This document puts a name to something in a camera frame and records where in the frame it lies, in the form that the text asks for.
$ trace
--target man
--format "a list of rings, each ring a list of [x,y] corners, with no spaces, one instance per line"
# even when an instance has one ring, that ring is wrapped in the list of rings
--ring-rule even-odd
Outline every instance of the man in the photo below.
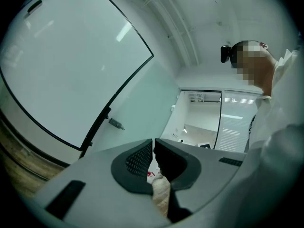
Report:
[[[288,124],[288,119],[280,112],[280,108],[276,107],[272,91],[296,57],[297,51],[286,50],[284,58],[277,61],[268,51],[267,44],[254,40],[238,42],[232,48],[221,48],[221,62],[225,63],[230,58],[231,65],[237,73],[242,74],[249,85],[263,91],[256,99],[258,111],[249,126],[246,150],[254,142],[267,140],[271,134]]]

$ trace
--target white room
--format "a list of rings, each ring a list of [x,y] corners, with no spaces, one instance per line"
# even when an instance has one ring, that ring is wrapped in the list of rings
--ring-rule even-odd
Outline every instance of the white room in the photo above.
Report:
[[[182,91],[162,138],[214,148],[219,130],[221,92]]]
[[[23,11],[35,1],[37,0],[26,0]],[[138,83],[143,83],[141,80],[144,80],[145,77],[150,78],[150,75],[154,74],[164,75],[161,84],[157,83],[156,78],[151,81],[151,84],[158,85],[160,88],[166,87],[165,78],[170,82],[168,89],[171,91],[163,95],[168,103],[164,106],[159,105],[156,108],[159,109],[159,112],[155,112],[155,116],[165,116],[152,131],[152,137],[160,137],[171,115],[171,106],[177,101],[176,95],[179,94],[179,90],[195,89],[221,92],[223,90],[238,90],[247,93],[261,93],[259,88],[248,85],[248,81],[237,75],[229,63],[222,64],[220,62],[220,47],[222,45],[232,46],[244,39],[259,40],[267,43],[271,53],[279,58],[284,55],[286,49],[292,50],[297,44],[298,32],[293,23],[286,22],[290,18],[277,0],[267,0],[267,4],[264,4],[263,0],[110,0],[134,26],[134,29],[126,32],[125,36],[119,40],[117,40],[117,36],[123,31],[126,20],[119,17],[119,12],[114,13],[115,7],[109,0],[103,0],[104,5],[100,9],[96,7],[97,0],[91,0],[95,4],[93,10],[89,9],[90,4],[86,3],[86,0],[70,0],[70,4],[78,2],[77,6],[80,4],[87,6],[86,11],[90,11],[90,14],[83,9],[79,8],[78,10],[78,12],[84,13],[84,17],[86,16],[86,23],[80,22],[81,17],[77,17],[76,14],[71,16],[74,20],[67,20],[66,16],[56,12],[55,6],[60,6],[67,0],[42,1],[44,3],[41,7],[31,15],[23,17],[20,14],[11,24],[11,31],[21,29],[22,38],[26,38],[26,40],[23,41],[8,33],[5,38],[7,42],[2,44],[8,44],[8,46],[2,46],[4,53],[2,53],[1,67],[15,98],[11,98],[11,92],[8,92],[4,87],[2,98],[6,99],[7,97],[9,100],[1,105],[1,109],[27,141],[33,143],[46,154],[69,164],[79,158],[82,146],[89,148],[90,151],[95,146],[99,146],[95,149],[98,151],[122,143],[114,141],[109,144],[107,141],[106,146],[102,144],[102,147],[101,144],[94,144],[94,141],[96,142],[97,139],[101,138],[101,135],[104,135],[102,129],[105,128],[105,124],[108,124],[108,120],[105,120],[101,125],[99,134],[95,135],[94,141],[90,137],[91,141],[86,141],[84,144],[84,139],[88,139],[86,135],[90,132],[90,126],[93,125],[98,114],[106,106],[110,106],[112,109],[108,116],[110,119],[113,117],[122,125],[127,124],[122,122],[127,120],[119,119],[117,114],[120,111],[118,109],[122,109],[120,106],[126,105],[123,102],[129,94],[132,94],[133,90],[136,91],[136,85],[141,87],[141,84]],[[71,14],[75,12],[75,8],[75,6],[66,7]],[[106,8],[112,9],[113,12],[106,13]],[[247,12],[244,12],[249,8],[250,17]],[[268,16],[269,11],[272,11],[272,16]],[[115,26],[110,26],[111,16]],[[108,25],[102,23],[105,17],[108,17]],[[79,25],[74,27],[74,32],[70,30],[72,24]],[[98,28],[102,28],[101,26],[113,30],[112,34],[116,38],[113,44],[109,44],[112,43],[110,37],[107,39],[108,45],[112,45],[113,52],[110,52],[108,45],[105,47],[103,41],[99,40],[106,29],[99,31]],[[136,37],[135,30],[153,55],[140,71],[136,71],[136,69],[151,53],[145,49],[140,38]],[[82,39],[76,40],[75,31],[78,31],[77,33],[82,36]],[[27,40],[32,41],[34,50],[30,51],[24,46]],[[48,53],[44,48],[46,45],[44,40],[52,41]],[[75,50],[81,50],[82,53],[74,55]],[[115,56],[119,50],[125,52],[125,59],[123,57],[119,59]],[[17,66],[27,64],[30,61],[32,65],[44,64],[43,57],[36,55],[45,55],[51,58],[45,62],[45,67],[52,71],[45,73],[45,69],[39,67],[35,69],[40,70],[39,72],[22,71],[25,70],[25,67]],[[101,55],[104,59],[102,63],[99,62]],[[94,65],[92,68],[84,66],[90,62]],[[15,74],[16,68],[21,70],[17,74]],[[74,73],[73,77],[63,76],[64,74],[71,76],[71,72]],[[20,88],[16,82],[21,82],[25,74],[27,79],[23,87]],[[88,79],[82,82],[82,77],[79,75],[86,76]],[[134,77],[126,85],[123,85],[131,75]],[[43,88],[42,82],[47,82],[46,88]],[[116,92],[122,85],[123,90],[117,95]],[[164,91],[160,88],[157,91],[161,95]],[[36,97],[40,94],[40,89],[48,94]],[[26,90],[29,93],[27,97],[23,94]],[[144,92],[138,91],[138,97],[140,94],[144,94]],[[117,97],[116,100],[112,102],[112,105],[107,105],[113,95]],[[151,98],[151,101],[156,102],[157,95],[154,96],[155,99]],[[142,101],[140,103],[143,104],[141,109],[147,105]],[[134,127],[133,132],[127,135],[128,141],[136,139],[134,137],[138,132],[136,128],[143,129],[140,125]],[[146,133],[138,137],[149,137],[149,127],[146,127]],[[48,143],[50,144],[45,144],[45,138],[49,139]]]

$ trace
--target black vent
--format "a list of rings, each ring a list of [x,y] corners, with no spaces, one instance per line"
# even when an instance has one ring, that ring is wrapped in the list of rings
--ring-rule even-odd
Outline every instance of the black vent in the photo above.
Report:
[[[46,207],[46,211],[58,219],[63,219],[86,184],[72,180]]]
[[[237,160],[233,160],[233,159],[229,159],[229,158],[221,158],[219,160],[219,162],[223,162],[229,165],[235,165],[235,166],[241,166],[241,164],[243,163],[242,161],[237,161]]]
[[[130,155],[126,160],[126,166],[135,176],[147,178],[147,172],[152,161],[152,143]]]

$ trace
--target window blind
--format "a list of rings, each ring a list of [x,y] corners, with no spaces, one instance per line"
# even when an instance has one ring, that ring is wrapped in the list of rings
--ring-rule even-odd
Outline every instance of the window blind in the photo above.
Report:
[[[258,94],[225,90],[222,100],[220,150],[244,152],[249,125],[257,113]]]

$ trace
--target floor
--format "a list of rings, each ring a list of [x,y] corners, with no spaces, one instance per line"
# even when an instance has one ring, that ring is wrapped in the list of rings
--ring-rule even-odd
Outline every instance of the floor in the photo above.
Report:
[[[64,169],[26,148],[1,119],[0,159],[15,190],[27,198]]]

